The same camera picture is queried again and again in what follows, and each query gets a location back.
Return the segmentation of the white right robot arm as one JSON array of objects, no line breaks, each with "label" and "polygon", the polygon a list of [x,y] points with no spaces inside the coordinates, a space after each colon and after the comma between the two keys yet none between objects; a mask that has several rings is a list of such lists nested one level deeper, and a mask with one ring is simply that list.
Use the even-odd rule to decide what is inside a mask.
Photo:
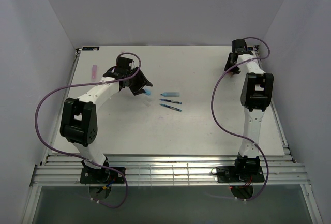
[{"label": "white right robot arm", "polygon": [[257,146],[259,145],[262,119],[272,99],[274,76],[260,68],[244,39],[232,41],[232,52],[229,54],[224,70],[240,74],[240,69],[236,65],[238,63],[243,63],[247,68],[240,96],[245,119],[244,138],[233,173],[237,180],[246,181],[252,174],[257,174],[260,167]]}]

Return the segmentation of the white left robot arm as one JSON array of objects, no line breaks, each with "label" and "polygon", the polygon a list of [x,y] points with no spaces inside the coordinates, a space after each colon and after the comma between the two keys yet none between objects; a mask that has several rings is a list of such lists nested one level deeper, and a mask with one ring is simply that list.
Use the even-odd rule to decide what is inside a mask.
[{"label": "white left robot arm", "polygon": [[127,57],[136,54],[121,53],[116,58],[116,65],[103,74],[98,83],[78,98],[67,98],[63,105],[60,134],[72,143],[82,156],[83,164],[93,168],[92,177],[98,182],[105,182],[110,176],[106,165],[106,156],[98,148],[96,140],[98,132],[98,109],[113,95],[122,89],[129,88],[133,95],[145,94],[145,87],[153,85],[141,71],[141,60],[136,66]]}]

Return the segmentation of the blue label sticker left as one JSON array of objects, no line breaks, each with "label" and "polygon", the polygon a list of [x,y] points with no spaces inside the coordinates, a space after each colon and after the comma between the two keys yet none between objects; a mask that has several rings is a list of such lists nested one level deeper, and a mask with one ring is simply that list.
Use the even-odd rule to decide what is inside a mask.
[{"label": "blue label sticker left", "polygon": [[98,51],[100,47],[92,47],[92,46],[88,46],[88,47],[83,47],[82,51]]}]

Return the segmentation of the light blue highlighter body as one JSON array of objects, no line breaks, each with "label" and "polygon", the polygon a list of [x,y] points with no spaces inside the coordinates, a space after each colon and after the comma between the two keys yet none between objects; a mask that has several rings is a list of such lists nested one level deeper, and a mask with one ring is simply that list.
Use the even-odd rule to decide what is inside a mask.
[{"label": "light blue highlighter body", "polygon": [[164,93],[161,93],[161,96],[164,96],[164,97],[179,97],[180,93],[179,92],[164,92]]}]

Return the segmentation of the pink highlighter pen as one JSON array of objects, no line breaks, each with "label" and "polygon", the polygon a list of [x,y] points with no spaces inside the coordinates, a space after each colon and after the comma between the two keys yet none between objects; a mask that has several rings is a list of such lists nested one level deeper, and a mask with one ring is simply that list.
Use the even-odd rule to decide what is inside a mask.
[{"label": "pink highlighter pen", "polygon": [[91,73],[91,82],[95,82],[97,79],[97,71],[98,71],[98,66],[97,65],[92,65],[92,73]]}]

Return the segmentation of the clear gel pen cap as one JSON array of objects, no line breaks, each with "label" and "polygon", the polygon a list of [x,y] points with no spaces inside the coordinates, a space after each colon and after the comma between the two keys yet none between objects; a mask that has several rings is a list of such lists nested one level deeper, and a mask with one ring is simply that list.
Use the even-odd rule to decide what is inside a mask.
[{"label": "clear gel pen cap", "polygon": [[147,107],[150,107],[150,106],[151,106],[150,102],[148,102],[148,101],[144,101],[143,103],[144,103]]}]

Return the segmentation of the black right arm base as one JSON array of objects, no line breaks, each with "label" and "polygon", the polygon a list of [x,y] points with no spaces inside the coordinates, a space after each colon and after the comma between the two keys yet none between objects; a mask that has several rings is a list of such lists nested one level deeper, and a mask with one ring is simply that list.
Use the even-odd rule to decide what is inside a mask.
[{"label": "black right arm base", "polygon": [[212,169],[219,183],[263,183],[265,177],[259,157],[237,157],[233,166],[218,166]]}]

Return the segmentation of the blue gel pen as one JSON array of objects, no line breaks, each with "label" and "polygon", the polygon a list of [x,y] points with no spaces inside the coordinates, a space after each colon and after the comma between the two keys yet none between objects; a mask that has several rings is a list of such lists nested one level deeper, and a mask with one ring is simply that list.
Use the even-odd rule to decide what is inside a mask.
[{"label": "blue gel pen", "polygon": [[177,112],[182,112],[182,109],[179,109],[179,108],[176,108],[176,107],[172,107],[172,106],[169,106],[167,104],[160,103],[159,105],[162,106],[162,107],[165,107],[165,108],[168,108],[168,109],[177,111]]},{"label": "blue gel pen", "polygon": [[174,103],[174,104],[182,104],[182,102],[180,101],[169,100],[169,99],[160,99],[160,101]]}]

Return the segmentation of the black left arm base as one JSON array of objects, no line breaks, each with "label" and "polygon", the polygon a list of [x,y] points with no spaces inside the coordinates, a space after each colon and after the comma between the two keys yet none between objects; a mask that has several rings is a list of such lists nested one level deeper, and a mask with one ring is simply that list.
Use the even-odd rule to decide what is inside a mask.
[{"label": "black left arm base", "polygon": [[82,161],[83,169],[81,171],[80,183],[81,184],[123,184],[124,176],[126,173],[125,167],[115,167],[114,170],[105,168],[89,167],[84,161]]}]

